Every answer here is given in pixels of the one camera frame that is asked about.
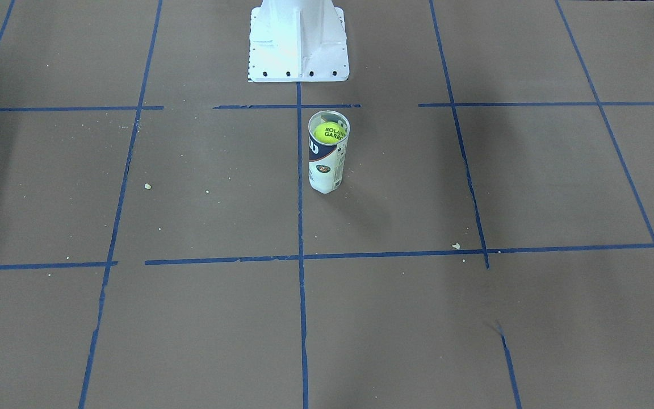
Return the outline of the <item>yellow-green tennis ball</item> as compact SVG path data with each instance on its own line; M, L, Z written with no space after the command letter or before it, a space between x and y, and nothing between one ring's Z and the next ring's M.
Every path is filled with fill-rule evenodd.
M324 145L334 145L347 136L345 127L337 122L323 122L313 130L312 137Z

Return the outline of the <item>clear tennis ball can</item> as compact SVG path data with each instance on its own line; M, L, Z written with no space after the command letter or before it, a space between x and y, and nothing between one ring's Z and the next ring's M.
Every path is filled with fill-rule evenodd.
M337 144L324 145L312 137L313 130L323 122L337 122L345 127L347 136ZM327 194L337 189L342 183L343 163L347 155L350 135L348 119L332 110L323 110L314 114L307 124L309 132L309 181L316 191Z

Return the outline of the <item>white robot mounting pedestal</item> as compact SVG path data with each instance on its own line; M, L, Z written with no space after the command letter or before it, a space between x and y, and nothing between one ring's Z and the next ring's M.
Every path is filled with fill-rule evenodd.
M332 1L263 1L250 14L248 80L347 81L345 13Z

